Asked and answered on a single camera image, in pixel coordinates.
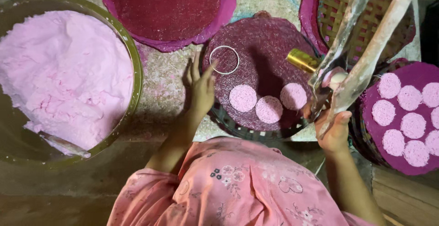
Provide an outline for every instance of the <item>pink powder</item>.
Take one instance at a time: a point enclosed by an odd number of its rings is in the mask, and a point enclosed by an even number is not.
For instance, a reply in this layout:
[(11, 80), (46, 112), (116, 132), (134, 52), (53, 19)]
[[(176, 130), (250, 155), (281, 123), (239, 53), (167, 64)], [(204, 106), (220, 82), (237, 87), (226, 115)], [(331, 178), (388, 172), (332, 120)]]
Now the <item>pink powder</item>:
[(278, 122), (283, 110), (281, 102), (270, 95), (262, 97), (256, 104), (256, 115), (261, 121), (268, 124)]
[(404, 158), (413, 167), (424, 167), (427, 165), (430, 155), (423, 142), (412, 140), (407, 143)]
[(401, 121), (401, 131), (405, 136), (411, 139), (419, 139), (424, 136), (427, 122), (422, 115), (417, 113), (408, 113), (404, 115)]
[(29, 117), (25, 127), (89, 150), (124, 115), (133, 65), (124, 44), (101, 21), (76, 11), (49, 11), (15, 24), (1, 40), (0, 83)]
[(422, 95), (413, 86), (406, 85), (398, 93), (398, 103), (401, 108), (407, 111), (414, 111), (422, 103)]
[(394, 73), (385, 73), (378, 84), (378, 92), (382, 98), (391, 99), (401, 90), (401, 81)]
[(439, 129), (439, 107), (431, 112), (431, 122), (436, 129)]
[(422, 99), (430, 108), (439, 106), (439, 83), (429, 83), (422, 89)]
[(247, 112), (256, 105), (256, 91), (248, 85), (241, 84), (230, 91), (229, 100), (234, 109)]
[(431, 155), (439, 156), (439, 131), (435, 130), (425, 138), (425, 146)]
[(405, 145), (404, 136), (400, 131), (391, 129), (384, 133), (383, 148), (389, 155), (402, 156)]
[(306, 104), (307, 99), (305, 90), (298, 83), (289, 83), (282, 88), (281, 101), (289, 110), (301, 109)]
[(395, 107), (389, 101), (379, 100), (372, 107), (372, 116), (380, 126), (387, 126), (395, 118)]

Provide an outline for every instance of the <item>pink rice cracker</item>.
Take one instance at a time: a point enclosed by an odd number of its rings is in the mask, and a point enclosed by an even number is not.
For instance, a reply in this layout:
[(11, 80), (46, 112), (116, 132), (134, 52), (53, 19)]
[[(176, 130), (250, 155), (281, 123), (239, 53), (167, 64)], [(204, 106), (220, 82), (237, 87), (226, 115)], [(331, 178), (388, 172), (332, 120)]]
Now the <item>pink rice cracker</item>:
[(401, 90), (401, 81), (394, 73), (385, 73), (378, 84), (378, 92), (385, 99), (391, 99), (398, 95)]
[(419, 139), (424, 136), (427, 122), (422, 115), (417, 113), (408, 113), (404, 115), (401, 121), (401, 131), (411, 139)]
[(256, 104), (256, 115), (261, 121), (268, 124), (278, 122), (283, 110), (281, 102), (270, 95), (262, 97)]
[(372, 116), (380, 126), (388, 126), (395, 118), (395, 107), (389, 101), (379, 100), (372, 107)]
[(430, 108), (439, 106), (439, 83), (429, 83), (422, 89), (422, 99)]
[(391, 129), (384, 133), (383, 148), (389, 155), (402, 156), (405, 145), (404, 136), (400, 131)]
[(413, 167), (424, 167), (428, 163), (430, 154), (423, 142), (412, 140), (407, 143), (404, 150), (404, 158)]
[(298, 83), (289, 83), (282, 88), (281, 102), (289, 110), (301, 109), (307, 100), (305, 90)]
[(431, 112), (431, 122), (436, 129), (439, 129), (439, 107)]
[(256, 105), (256, 91), (248, 85), (240, 84), (230, 91), (229, 100), (234, 109), (247, 112)]
[(398, 102), (401, 108), (414, 111), (422, 103), (422, 95), (413, 86), (406, 85), (398, 93)]
[(431, 131), (425, 138), (425, 146), (431, 155), (439, 156), (439, 131)]

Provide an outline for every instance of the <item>person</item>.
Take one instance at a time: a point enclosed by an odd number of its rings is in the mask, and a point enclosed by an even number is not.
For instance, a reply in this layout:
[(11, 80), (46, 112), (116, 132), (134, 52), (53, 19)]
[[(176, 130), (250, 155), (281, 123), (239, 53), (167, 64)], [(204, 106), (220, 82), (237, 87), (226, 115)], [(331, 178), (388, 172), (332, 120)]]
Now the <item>person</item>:
[[(189, 110), (146, 167), (129, 177), (108, 225), (385, 225), (348, 149), (350, 112), (339, 113), (318, 141), (331, 194), (277, 149), (236, 138), (193, 143), (214, 103), (213, 67), (200, 76), (198, 62), (197, 52), (187, 76)], [(326, 115), (315, 122), (316, 131)]]

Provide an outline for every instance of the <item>pink rice dough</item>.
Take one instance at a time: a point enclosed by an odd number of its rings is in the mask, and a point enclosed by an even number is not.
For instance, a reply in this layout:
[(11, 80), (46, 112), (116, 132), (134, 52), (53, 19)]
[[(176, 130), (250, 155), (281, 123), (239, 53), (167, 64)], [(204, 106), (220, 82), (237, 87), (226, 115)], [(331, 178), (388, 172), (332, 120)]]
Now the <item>pink rice dough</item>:
[(412, 140), (407, 143), (404, 158), (413, 167), (424, 167), (428, 163), (430, 154), (423, 142)]
[(372, 116), (380, 126), (387, 126), (395, 118), (395, 107), (389, 101), (379, 100), (372, 107)]
[(258, 99), (256, 91), (252, 87), (240, 84), (230, 91), (229, 100), (234, 109), (239, 112), (247, 112), (256, 105)]
[(404, 86), (398, 93), (398, 103), (407, 111), (414, 111), (422, 103), (422, 94), (411, 85)]
[(394, 73), (385, 73), (378, 84), (378, 92), (385, 99), (391, 99), (398, 95), (401, 90), (401, 81)]
[(439, 83), (428, 83), (422, 89), (422, 100), (430, 108), (439, 106)]
[(301, 109), (307, 100), (305, 90), (298, 83), (289, 83), (282, 88), (281, 102), (289, 110)]
[(433, 127), (439, 129), (439, 107), (433, 109), (431, 112), (431, 122), (433, 123)]
[(425, 146), (431, 155), (439, 156), (439, 131), (431, 131), (425, 138)]
[(404, 115), (401, 121), (401, 131), (411, 139), (419, 139), (425, 134), (427, 122), (422, 115), (417, 113), (408, 113)]
[(404, 136), (400, 131), (390, 129), (385, 132), (383, 136), (383, 148), (389, 155), (402, 156), (405, 145)]
[(262, 97), (256, 104), (256, 115), (261, 121), (268, 124), (278, 122), (283, 110), (281, 102), (270, 95)]

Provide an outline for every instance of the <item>bowl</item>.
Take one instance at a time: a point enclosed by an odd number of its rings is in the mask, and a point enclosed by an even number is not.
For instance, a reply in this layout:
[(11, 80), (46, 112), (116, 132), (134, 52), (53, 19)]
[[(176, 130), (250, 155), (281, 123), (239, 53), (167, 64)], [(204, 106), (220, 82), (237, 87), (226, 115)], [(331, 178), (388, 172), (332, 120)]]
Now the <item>bowl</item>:
[(7, 35), (14, 24), (24, 22), (26, 17), (41, 15), (46, 11), (77, 11), (93, 16), (110, 27), (124, 43), (134, 69), (133, 93), (128, 109), (113, 131), (98, 145), (89, 150), (88, 159), (67, 156), (50, 146), (36, 133), (23, 128), (29, 120), (18, 108), (12, 107), (10, 97), (3, 94), (0, 85), (0, 161), (13, 164), (37, 165), (59, 168), (86, 161), (110, 146), (121, 134), (136, 111), (142, 92), (143, 69), (133, 39), (110, 13), (86, 0), (10, 0), (0, 5), (0, 37)]

